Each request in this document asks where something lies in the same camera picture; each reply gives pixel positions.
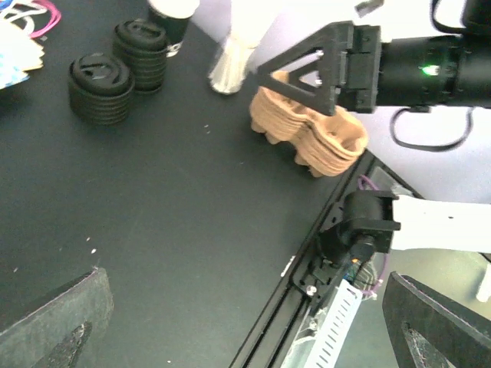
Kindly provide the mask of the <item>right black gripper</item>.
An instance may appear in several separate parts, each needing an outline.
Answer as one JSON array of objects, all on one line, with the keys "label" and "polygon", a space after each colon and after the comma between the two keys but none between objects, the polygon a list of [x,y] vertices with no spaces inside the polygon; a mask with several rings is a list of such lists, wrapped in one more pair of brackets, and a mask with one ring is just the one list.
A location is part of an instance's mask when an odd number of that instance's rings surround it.
[{"label": "right black gripper", "polygon": [[[348,50],[345,84],[336,95],[336,87],[307,84],[291,72],[273,72],[310,54],[322,52],[326,64],[336,61]],[[379,25],[355,25],[334,22],[317,30],[302,41],[261,64],[258,76],[264,76],[264,87],[299,102],[327,116],[336,114],[337,105],[356,113],[373,113],[381,63],[382,41]]]}]

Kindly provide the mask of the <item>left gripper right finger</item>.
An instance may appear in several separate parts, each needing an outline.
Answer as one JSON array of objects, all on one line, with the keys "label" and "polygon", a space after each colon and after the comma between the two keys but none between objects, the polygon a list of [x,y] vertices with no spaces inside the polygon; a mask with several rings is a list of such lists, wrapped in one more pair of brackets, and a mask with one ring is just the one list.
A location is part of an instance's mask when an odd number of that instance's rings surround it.
[{"label": "left gripper right finger", "polygon": [[399,367],[490,366],[490,320],[425,284],[391,272],[382,309]]}]

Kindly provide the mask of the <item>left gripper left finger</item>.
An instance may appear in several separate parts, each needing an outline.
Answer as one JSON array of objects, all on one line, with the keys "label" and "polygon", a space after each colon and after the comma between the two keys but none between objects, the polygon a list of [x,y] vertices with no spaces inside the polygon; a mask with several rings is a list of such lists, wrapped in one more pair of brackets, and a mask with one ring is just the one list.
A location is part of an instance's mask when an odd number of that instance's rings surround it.
[{"label": "left gripper left finger", "polygon": [[94,268],[1,318],[1,366],[95,367],[113,311],[107,272]]}]

